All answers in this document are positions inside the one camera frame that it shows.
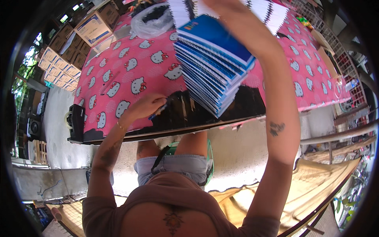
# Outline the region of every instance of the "stack of notebooks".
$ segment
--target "stack of notebooks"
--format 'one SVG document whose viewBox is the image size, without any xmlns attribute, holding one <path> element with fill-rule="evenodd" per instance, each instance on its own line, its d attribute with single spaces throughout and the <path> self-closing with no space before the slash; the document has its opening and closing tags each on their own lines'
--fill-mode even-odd
<svg viewBox="0 0 379 237">
<path fill-rule="evenodd" d="M 201 15 L 177 32 L 174 48 L 189 94 L 219 118 L 233 102 L 255 58 L 210 16 Z"/>
<path fill-rule="evenodd" d="M 288 8 L 267 0 L 240 0 L 262 21 L 273 35 L 282 26 Z M 194 17 L 208 15 L 214 18 L 220 16 L 210 9 L 203 0 L 168 0 L 175 27 L 178 29 Z"/>
</svg>

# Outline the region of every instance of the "wooden pallet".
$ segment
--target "wooden pallet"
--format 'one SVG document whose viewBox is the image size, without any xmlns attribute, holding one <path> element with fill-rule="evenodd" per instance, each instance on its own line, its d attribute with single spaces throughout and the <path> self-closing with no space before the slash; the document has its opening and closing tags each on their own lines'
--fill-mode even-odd
<svg viewBox="0 0 379 237">
<path fill-rule="evenodd" d="M 33 140 L 33 144 L 34 144 L 34 161 L 37 163 L 41 163 L 43 165 L 48 165 L 46 142 Z"/>
</svg>

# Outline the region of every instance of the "plastic bottle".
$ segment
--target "plastic bottle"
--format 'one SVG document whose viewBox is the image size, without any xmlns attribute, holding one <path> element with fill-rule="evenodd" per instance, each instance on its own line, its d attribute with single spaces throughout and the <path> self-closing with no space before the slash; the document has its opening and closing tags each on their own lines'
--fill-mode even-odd
<svg viewBox="0 0 379 237">
<path fill-rule="evenodd" d="M 359 80 L 358 79 L 352 79 L 351 81 L 349 81 L 346 85 L 345 85 L 345 89 L 346 91 L 349 91 L 351 89 L 353 89 L 354 87 L 357 86 Z"/>
</svg>

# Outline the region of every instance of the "black table surface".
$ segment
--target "black table surface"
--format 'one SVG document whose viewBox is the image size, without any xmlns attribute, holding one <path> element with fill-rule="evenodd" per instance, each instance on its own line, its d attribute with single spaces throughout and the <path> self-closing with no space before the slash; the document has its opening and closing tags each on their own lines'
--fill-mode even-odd
<svg viewBox="0 0 379 237">
<path fill-rule="evenodd" d="M 240 86 L 233 103 L 218 119 L 197 102 L 190 100 L 188 90 L 176 91 L 169 98 L 168 107 L 152 119 L 153 126 L 127 132 L 124 141 L 142 141 L 191 133 L 244 121 L 266 113 L 259 90 L 248 86 Z M 91 129 L 84 133 L 83 138 L 83 144 L 100 144 L 105 137 L 102 131 Z"/>
</svg>

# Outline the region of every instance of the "table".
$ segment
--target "table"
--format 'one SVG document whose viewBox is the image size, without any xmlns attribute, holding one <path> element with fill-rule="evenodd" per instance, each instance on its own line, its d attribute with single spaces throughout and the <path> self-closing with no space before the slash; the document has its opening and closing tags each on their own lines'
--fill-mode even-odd
<svg viewBox="0 0 379 237">
<path fill-rule="evenodd" d="M 335 96 L 335 80 L 328 77 L 326 66 L 317 55 L 319 45 L 295 14 L 288 12 L 279 30 L 289 39 L 278 41 L 292 67 L 299 111 L 348 100 L 350 94 L 346 91 L 339 98 Z M 122 15 L 115 30 L 130 21 L 130 16 Z M 216 119 L 189 97 L 180 63 L 174 56 L 172 43 L 176 38 L 174 29 L 150 40 L 130 35 L 114 42 L 96 58 L 87 58 L 74 99 L 75 104 L 86 108 L 84 144 L 100 144 L 122 112 L 150 92 L 168 96 L 169 107 L 152 121 L 134 122 L 124 141 L 236 126 L 265 116 L 263 73 L 258 61 L 240 86 L 235 101 Z"/>
</svg>

